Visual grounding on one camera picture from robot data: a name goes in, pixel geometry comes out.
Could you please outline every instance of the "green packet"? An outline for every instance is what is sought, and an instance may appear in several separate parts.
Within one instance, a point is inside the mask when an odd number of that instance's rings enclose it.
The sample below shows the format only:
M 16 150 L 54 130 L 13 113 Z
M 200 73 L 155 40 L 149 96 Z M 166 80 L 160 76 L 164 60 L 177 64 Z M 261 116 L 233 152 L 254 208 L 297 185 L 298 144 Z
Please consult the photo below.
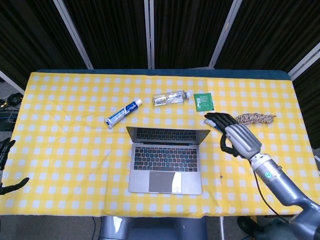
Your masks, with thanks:
M 214 110 L 214 103 L 212 101 L 211 93 L 197 93 L 193 94 L 193 96 L 197 112 Z

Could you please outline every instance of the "plastic water bottle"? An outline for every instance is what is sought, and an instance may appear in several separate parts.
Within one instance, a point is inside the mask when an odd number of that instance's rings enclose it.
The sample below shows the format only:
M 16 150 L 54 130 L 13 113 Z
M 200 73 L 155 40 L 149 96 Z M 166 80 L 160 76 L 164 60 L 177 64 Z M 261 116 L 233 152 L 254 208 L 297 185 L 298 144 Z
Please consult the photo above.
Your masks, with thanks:
M 183 103 L 186 99 L 190 98 L 190 93 L 184 90 L 172 91 L 166 93 L 155 94 L 153 96 L 154 106 L 162 106 L 167 104 Z

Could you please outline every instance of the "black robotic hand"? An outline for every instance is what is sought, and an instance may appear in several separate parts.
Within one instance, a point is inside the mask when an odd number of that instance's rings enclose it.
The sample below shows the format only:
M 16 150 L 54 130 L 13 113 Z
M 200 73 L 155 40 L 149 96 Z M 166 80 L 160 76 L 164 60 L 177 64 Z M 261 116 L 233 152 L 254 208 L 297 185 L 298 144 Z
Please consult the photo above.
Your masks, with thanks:
M 18 184 L 2 187 L 3 183 L 1 182 L 1 180 L 8 159 L 8 153 L 15 142 L 15 140 L 10 141 L 10 138 L 7 138 L 4 141 L 0 141 L 0 195 L 5 195 L 12 191 L 18 190 L 26 185 L 26 183 L 29 181 L 29 178 L 26 177 Z
M 260 152 L 261 143 L 259 140 L 245 125 L 239 124 L 231 115 L 209 112 L 204 117 L 213 121 L 222 131 L 220 147 L 223 152 L 248 160 Z M 226 145 L 227 138 L 232 143 L 232 147 Z

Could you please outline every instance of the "bottle cap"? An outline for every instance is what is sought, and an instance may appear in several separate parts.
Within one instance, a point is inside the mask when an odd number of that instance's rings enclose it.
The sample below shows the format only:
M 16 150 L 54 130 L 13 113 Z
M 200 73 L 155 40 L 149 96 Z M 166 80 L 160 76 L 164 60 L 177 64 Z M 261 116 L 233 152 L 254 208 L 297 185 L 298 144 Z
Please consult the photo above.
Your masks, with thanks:
M 186 91 L 185 94 L 186 94 L 186 99 L 189 99 L 191 96 L 190 92 Z
M 135 103 L 138 105 L 138 107 L 142 104 L 142 101 L 141 101 L 141 99 L 138 99 L 138 100 L 136 100 L 135 101 Z

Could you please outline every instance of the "yellow gingham tablecloth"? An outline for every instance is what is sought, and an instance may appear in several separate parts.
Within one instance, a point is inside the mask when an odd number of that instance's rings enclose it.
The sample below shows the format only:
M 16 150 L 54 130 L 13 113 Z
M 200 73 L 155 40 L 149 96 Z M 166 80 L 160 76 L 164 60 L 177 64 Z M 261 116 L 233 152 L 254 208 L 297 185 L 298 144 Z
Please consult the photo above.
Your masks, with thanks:
M 205 125 L 194 98 L 154 107 L 152 96 L 185 90 L 211 93 L 217 112 L 274 114 L 270 125 L 249 125 L 287 175 L 320 203 L 320 178 L 291 81 L 106 74 L 31 74 L 3 172 L 0 214 L 202 217 L 268 215 L 247 160 L 220 150 L 221 134 Z M 108 129 L 104 118 L 134 100 L 138 110 Z M 126 126 L 211 129 L 201 144 L 202 195 L 128 192 L 131 139 Z M 260 181 L 279 214 L 284 207 Z

